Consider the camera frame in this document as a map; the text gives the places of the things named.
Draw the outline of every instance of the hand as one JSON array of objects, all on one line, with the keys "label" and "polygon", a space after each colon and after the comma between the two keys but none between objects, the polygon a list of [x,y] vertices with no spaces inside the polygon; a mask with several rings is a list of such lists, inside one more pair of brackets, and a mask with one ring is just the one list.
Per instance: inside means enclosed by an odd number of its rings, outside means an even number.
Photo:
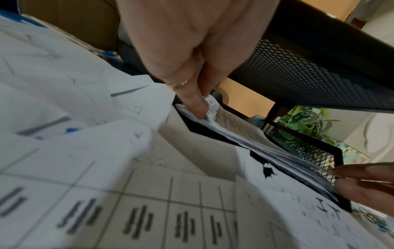
[{"label": "hand", "polygon": [[[202,96],[255,49],[279,0],[118,0],[122,22],[145,67],[202,119]],[[198,75],[197,68],[205,64]]]},{"label": "hand", "polygon": [[334,172],[351,178],[335,180],[338,194],[394,217],[394,162],[344,165]]}]

